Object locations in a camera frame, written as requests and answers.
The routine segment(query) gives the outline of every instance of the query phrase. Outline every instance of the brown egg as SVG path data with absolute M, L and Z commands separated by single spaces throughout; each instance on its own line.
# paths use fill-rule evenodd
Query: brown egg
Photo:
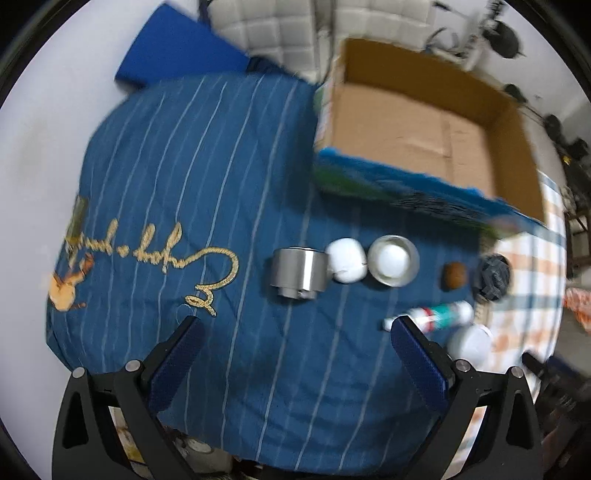
M 468 281 L 466 266 L 460 262 L 451 262 L 443 267 L 443 285 L 449 290 L 463 287 Z

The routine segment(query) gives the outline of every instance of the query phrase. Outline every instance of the white container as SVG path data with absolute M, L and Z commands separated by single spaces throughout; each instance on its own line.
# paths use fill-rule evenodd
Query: white container
M 417 276 L 419 266 L 417 248 L 404 237 L 382 236 L 369 248 L 369 272 L 388 287 L 408 285 Z
M 492 333 L 484 325 L 469 325 L 459 329 L 447 344 L 452 360 L 468 360 L 477 370 L 484 367 L 492 352 Z
M 410 309 L 402 315 L 407 315 L 423 333 L 441 330 L 456 325 L 468 325 L 474 319 L 474 309 L 466 301 L 457 301 L 437 307 L 423 307 Z M 398 317 L 384 319 L 382 327 L 389 332 Z

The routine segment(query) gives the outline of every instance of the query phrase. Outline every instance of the blue book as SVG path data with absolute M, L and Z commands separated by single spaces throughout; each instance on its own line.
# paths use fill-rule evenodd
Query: blue book
M 249 61 L 207 25 L 162 4 L 139 32 L 115 79 L 146 87 L 184 76 L 245 72 Z

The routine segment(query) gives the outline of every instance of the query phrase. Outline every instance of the plaid fabric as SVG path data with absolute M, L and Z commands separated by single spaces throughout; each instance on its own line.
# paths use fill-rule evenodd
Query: plaid fabric
M 530 351 L 547 359 L 553 352 L 562 318 L 566 288 L 566 229 L 563 203 L 557 185 L 540 173 L 545 221 L 536 235 L 527 233 L 482 245 L 483 253 L 504 255 L 512 267 L 509 294 L 500 302 L 476 309 L 476 321 L 490 328 L 494 336 L 493 354 L 485 371 L 504 373 L 521 365 L 521 354 Z M 535 377 L 527 375 L 534 397 Z M 475 411 L 470 427 L 445 478 L 457 474 L 474 444 L 485 408 Z

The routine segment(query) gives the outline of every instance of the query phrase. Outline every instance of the white egg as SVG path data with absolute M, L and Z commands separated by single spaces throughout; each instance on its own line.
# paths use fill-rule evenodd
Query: white egg
M 378 271 L 388 278 L 400 278 L 410 266 L 408 252 L 398 245 L 385 245 L 378 253 Z
M 329 266 L 335 280 L 354 283 L 367 275 L 368 265 L 365 250 L 354 238 L 340 238 L 326 247 Z

